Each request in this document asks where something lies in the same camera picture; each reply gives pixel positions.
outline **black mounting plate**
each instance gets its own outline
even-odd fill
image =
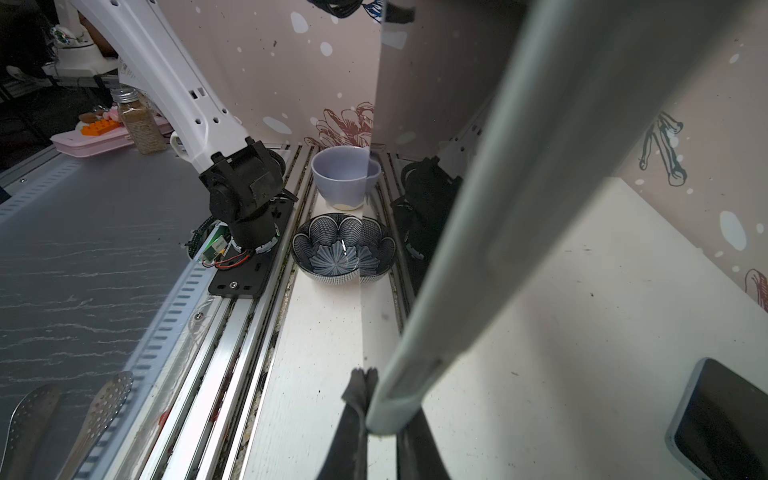
[[[267,214],[272,215],[281,236],[287,230],[292,210],[293,202],[282,197],[278,197],[270,205]],[[214,279],[210,281],[208,293],[227,298],[235,296],[243,298],[260,297],[266,288],[266,281],[270,277],[279,245],[280,242],[278,241],[278,244],[272,247],[272,250],[254,255],[247,262],[231,270],[218,270]],[[230,250],[231,252],[228,252],[224,257],[225,259],[237,255],[235,249],[230,248]]]

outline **gray mat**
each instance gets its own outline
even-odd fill
[[[28,478],[56,476],[93,395],[144,335],[189,261],[181,245],[208,215],[189,164],[170,149],[142,157],[131,148],[87,159],[0,225],[0,442],[27,392],[65,391]]]

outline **smartphone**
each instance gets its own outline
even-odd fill
[[[702,359],[666,443],[702,480],[768,480],[768,395],[717,360]]]

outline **robotic arm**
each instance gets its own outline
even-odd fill
[[[115,47],[133,79],[163,111],[210,192],[211,213],[239,247],[275,234],[269,201],[283,190],[283,159],[254,141],[216,96],[156,0],[70,0]]]

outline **black phone screen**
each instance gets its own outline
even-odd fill
[[[768,480],[768,395],[707,359],[674,442],[712,480]]]

